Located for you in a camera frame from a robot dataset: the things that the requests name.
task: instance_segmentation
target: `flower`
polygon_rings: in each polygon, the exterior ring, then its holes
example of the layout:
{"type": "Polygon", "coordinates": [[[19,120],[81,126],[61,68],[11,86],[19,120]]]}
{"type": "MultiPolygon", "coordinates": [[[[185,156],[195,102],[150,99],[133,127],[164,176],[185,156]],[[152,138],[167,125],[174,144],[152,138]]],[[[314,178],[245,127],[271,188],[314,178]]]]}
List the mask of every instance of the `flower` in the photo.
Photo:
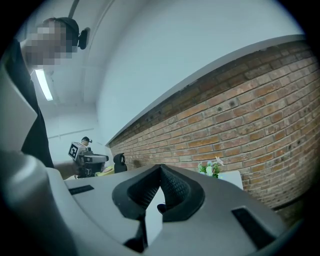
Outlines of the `flower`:
{"type": "Polygon", "coordinates": [[[211,166],[208,166],[206,169],[206,175],[208,176],[212,176],[213,175],[213,172],[212,172],[212,167],[211,166]]]}
{"type": "Polygon", "coordinates": [[[224,166],[224,162],[220,159],[220,157],[215,157],[215,159],[218,162],[218,164],[224,166]]]}

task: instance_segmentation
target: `ceiling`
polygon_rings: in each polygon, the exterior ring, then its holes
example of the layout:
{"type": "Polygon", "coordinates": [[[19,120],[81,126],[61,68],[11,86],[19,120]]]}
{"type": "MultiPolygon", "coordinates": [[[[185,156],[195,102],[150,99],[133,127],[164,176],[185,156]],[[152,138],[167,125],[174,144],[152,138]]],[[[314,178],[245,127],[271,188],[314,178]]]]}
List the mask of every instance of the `ceiling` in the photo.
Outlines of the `ceiling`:
{"type": "MultiPolygon", "coordinates": [[[[34,82],[41,109],[55,106],[77,106],[95,103],[112,52],[130,21],[148,0],[80,0],[73,19],[79,30],[89,27],[89,42],[85,50],[78,48],[72,58],[62,59],[54,67],[45,68],[46,79],[53,96],[47,101],[38,83],[34,82]]],[[[26,33],[50,17],[67,17],[74,0],[48,0],[26,22],[26,33]]]]}

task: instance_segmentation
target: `fluorescent light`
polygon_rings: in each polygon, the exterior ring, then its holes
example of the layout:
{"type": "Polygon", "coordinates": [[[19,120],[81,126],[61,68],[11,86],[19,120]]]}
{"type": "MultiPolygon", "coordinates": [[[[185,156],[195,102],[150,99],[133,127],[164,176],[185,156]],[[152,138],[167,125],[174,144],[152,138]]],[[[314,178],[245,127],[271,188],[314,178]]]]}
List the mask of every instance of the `fluorescent light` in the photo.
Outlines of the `fluorescent light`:
{"type": "Polygon", "coordinates": [[[44,70],[36,69],[35,74],[36,74],[36,77],[38,78],[39,84],[41,86],[42,92],[46,100],[52,101],[54,98],[52,98],[51,92],[49,90],[44,70]]]}

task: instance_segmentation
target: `chair backrest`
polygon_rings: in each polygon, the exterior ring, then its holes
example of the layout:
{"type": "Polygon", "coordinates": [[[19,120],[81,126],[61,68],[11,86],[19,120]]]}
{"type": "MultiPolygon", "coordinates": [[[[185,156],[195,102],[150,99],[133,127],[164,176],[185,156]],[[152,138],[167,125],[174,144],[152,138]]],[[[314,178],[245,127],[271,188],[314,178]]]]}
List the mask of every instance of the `chair backrest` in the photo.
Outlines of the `chair backrest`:
{"type": "Polygon", "coordinates": [[[124,153],[116,154],[113,158],[114,162],[114,173],[122,173],[128,170],[127,165],[125,164],[126,158],[124,153]]]}

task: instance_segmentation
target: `potted plant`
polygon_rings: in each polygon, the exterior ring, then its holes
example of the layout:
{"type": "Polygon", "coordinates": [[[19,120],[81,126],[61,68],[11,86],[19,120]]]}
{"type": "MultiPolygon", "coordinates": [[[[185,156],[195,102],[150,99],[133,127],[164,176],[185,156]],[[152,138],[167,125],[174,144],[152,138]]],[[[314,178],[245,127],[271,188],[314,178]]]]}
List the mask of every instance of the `potted plant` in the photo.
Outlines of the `potted plant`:
{"type": "Polygon", "coordinates": [[[215,162],[208,161],[205,166],[203,166],[201,163],[198,164],[198,170],[199,173],[218,178],[218,174],[220,172],[219,165],[224,166],[224,162],[219,158],[215,157],[215,162]]]}

